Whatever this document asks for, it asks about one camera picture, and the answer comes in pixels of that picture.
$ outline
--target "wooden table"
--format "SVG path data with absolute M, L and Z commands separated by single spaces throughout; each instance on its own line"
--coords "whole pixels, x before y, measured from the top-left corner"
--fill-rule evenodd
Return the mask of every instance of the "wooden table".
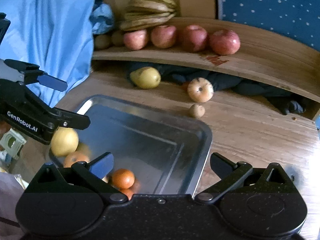
M 152 90 L 133 88 L 122 67 L 104 62 L 103 72 L 94 72 L 81 85 L 69 92 L 58 107 L 73 110 L 85 98 L 94 94 L 113 96 L 153 106 L 174 114 L 186 114 L 193 104 L 178 85 L 161 82 Z M 261 97 L 244 98 L 230 91 L 216 92 L 203 104 L 206 112 L 201 120 L 213 133 L 210 150 L 219 152 L 233 162 L 248 161 L 254 167 L 266 167 L 278 162 L 292 166 L 301 176 L 299 190 L 308 205 L 308 217 L 301 234 L 307 240 L 317 239 L 320 227 L 320 186 L 318 182 L 320 142 L 315 123 L 296 114 L 281 115 Z M 30 180 L 45 162 L 47 147 L 29 139 L 13 172 Z M 207 162 L 198 191 L 219 178 Z

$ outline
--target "blue polka dot fabric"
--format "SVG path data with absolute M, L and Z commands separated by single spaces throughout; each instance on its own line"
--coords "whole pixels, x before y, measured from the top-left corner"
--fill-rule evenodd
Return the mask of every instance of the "blue polka dot fabric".
M 320 51 L 320 0 L 222 0 L 222 20 L 248 24 Z

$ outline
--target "gray fabric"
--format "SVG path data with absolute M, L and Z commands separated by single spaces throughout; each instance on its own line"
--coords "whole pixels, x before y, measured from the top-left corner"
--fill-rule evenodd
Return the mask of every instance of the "gray fabric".
M 0 172 L 0 217 L 17 222 L 16 204 L 23 193 L 23 188 L 12 174 Z M 23 236 L 20 228 L 0 222 L 1 240 L 18 240 Z

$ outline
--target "stain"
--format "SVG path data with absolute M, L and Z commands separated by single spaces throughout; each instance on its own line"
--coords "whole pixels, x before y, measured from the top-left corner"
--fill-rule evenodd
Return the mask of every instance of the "stain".
M 210 61 L 215 66 L 219 66 L 223 63 L 228 62 L 228 60 L 220 59 L 220 56 L 206 56 L 205 59 Z

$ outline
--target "banana bunch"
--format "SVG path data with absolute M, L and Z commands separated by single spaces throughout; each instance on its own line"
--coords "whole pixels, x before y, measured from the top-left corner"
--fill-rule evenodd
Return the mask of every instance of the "banana bunch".
M 135 31 L 164 24 L 175 16 L 176 8 L 174 0 L 131 0 L 120 29 Z

